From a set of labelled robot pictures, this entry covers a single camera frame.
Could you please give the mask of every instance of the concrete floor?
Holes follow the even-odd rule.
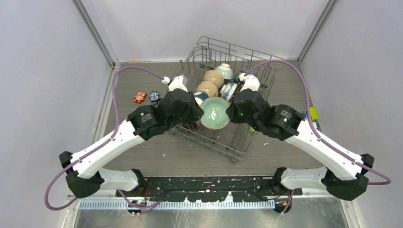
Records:
[[[299,67],[297,61],[290,61]],[[177,63],[137,63],[137,66],[169,76]],[[270,92],[270,105],[287,104],[300,112],[305,110],[303,86],[295,72],[282,65],[276,72],[274,86]],[[157,77],[138,70],[123,72],[116,84],[119,119],[123,121],[139,104],[133,102],[137,91],[163,91]],[[150,99],[143,103],[149,105]],[[113,130],[115,113],[108,116],[106,133]],[[231,163],[227,156],[198,142],[179,135],[164,134],[133,147],[105,168],[113,170],[140,169],[144,176],[210,176],[210,175],[272,175],[277,167],[292,169],[317,168],[317,160],[277,139],[263,134],[254,136],[244,160]]]

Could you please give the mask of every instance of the white wall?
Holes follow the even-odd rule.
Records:
[[[186,58],[208,36],[297,58],[327,0],[85,0],[120,61]]]
[[[0,227],[58,228],[45,188],[90,143],[110,67],[70,0],[0,2]],[[51,191],[65,203],[62,177]]]
[[[354,201],[365,228],[403,224],[402,15],[401,0],[339,1],[302,63],[324,133],[392,178]]]

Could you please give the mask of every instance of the tan bowl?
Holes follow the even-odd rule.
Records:
[[[204,74],[203,81],[213,82],[218,89],[224,85],[224,78],[222,77],[222,74],[216,70],[208,70]]]
[[[212,81],[202,81],[196,88],[196,92],[204,92],[209,97],[218,96],[218,88]]]

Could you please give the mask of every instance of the dish rack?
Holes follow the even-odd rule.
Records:
[[[170,79],[178,75],[185,75],[188,78],[186,87],[189,91],[195,92],[197,86],[203,81],[204,73],[213,70],[221,63],[229,64],[235,75],[242,69],[250,69],[260,62],[270,59],[282,58],[202,36],[186,60],[179,61],[172,71]],[[276,70],[279,68],[279,63],[270,63],[259,67],[253,73],[260,81],[259,92],[266,100],[273,86]],[[219,130],[211,130],[203,125],[194,130],[188,130],[177,125],[170,130],[170,134],[182,135],[224,153],[231,162],[243,160],[253,135],[255,135],[246,123],[229,123]]]

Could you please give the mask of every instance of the wire basket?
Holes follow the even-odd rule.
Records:
[[[250,69],[264,60],[282,59],[205,36],[200,37],[196,45],[187,59],[180,60],[170,75],[170,79],[178,75],[185,75],[188,78],[186,87],[193,92],[203,81],[204,73],[213,70],[221,63],[229,64],[235,74],[242,69]],[[276,70],[279,68],[279,63],[270,63],[259,67],[253,73],[260,81],[259,92],[266,100],[269,97]],[[255,134],[246,123],[229,123],[220,130],[211,130],[204,126],[188,130],[177,125],[170,130],[170,133],[183,135],[224,153],[232,162],[243,160]]]

